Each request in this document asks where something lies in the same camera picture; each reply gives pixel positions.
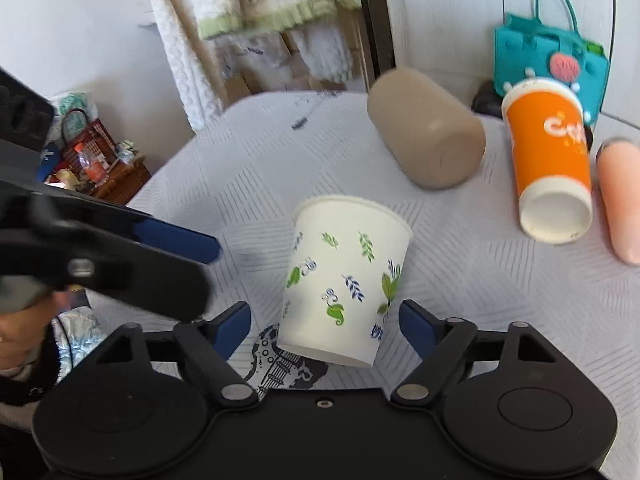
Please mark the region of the left hand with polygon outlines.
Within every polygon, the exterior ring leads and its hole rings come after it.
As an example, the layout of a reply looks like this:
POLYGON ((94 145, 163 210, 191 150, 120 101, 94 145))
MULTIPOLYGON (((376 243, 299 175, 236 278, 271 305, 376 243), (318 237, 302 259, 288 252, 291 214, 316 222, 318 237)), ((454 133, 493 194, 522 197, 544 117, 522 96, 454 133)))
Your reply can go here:
POLYGON ((68 292, 50 292, 31 307, 1 315, 0 365, 3 376, 17 374, 42 344, 51 321, 68 308, 68 292))

